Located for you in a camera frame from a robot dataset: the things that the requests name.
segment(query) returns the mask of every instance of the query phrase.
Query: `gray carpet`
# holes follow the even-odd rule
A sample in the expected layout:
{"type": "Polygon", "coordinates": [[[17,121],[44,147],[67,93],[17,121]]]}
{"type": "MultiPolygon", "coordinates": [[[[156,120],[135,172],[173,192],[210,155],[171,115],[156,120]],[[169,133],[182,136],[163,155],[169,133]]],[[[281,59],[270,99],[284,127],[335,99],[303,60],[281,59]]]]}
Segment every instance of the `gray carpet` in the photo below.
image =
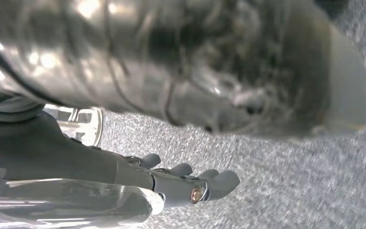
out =
{"type": "MultiPolygon", "coordinates": [[[[352,0],[337,20],[366,61],[366,0],[352,0]]],[[[105,113],[104,149],[158,153],[200,173],[231,169],[241,184],[229,197],[152,217],[148,229],[366,229],[366,130],[349,138],[275,143],[210,136],[137,115],[105,113]]]]}

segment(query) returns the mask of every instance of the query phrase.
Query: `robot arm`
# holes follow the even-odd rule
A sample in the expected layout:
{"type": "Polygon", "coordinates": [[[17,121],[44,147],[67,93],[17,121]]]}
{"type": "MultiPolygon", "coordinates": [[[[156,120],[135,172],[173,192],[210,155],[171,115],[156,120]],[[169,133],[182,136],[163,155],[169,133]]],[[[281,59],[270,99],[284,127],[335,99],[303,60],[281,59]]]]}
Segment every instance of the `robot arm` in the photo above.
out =
{"type": "Polygon", "coordinates": [[[213,133],[343,135],[366,124],[366,70],[312,1],[0,1],[0,219],[121,226],[223,198],[239,179],[83,146],[44,103],[213,133]]]}

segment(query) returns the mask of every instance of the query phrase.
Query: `screw head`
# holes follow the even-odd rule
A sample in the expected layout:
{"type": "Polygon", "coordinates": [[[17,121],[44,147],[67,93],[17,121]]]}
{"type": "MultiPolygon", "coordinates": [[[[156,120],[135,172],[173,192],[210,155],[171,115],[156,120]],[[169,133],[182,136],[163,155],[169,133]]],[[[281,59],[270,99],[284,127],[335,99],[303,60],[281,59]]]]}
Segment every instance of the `screw head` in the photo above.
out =
{"type": "Polygon", "coordinates": [[[202,196],[201,189],[194,188],[192,190],[192,194],[191,194],[191,203],[192,204],[197,204],[200,201],[201,196],[202,196]]]}

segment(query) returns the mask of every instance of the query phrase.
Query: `transparent plastic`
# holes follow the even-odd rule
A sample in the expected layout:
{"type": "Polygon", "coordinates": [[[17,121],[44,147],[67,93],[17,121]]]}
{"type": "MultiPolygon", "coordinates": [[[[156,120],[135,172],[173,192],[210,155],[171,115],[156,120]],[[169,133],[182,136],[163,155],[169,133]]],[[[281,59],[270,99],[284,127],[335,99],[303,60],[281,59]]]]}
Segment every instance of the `transparent plastic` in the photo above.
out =
{"type": "Polygon", "coordinates": [[[128,228],[163,209],[146,189],[97,182],[0,179],[0,229],[128,228]]]}

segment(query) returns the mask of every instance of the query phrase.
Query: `shiny metal surface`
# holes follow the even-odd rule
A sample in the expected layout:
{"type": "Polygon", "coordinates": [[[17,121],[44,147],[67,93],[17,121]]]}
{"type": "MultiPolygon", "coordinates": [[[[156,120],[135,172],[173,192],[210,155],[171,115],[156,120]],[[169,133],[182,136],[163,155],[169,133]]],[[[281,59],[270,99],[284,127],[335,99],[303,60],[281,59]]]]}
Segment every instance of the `shiny metal surface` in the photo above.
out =
{"type": "Polygon", "coordinates": [[[0,1],[0,85],[213,133],[320,133],[334,90],[327,17],[312,1],[229,2],[0,1]]]}

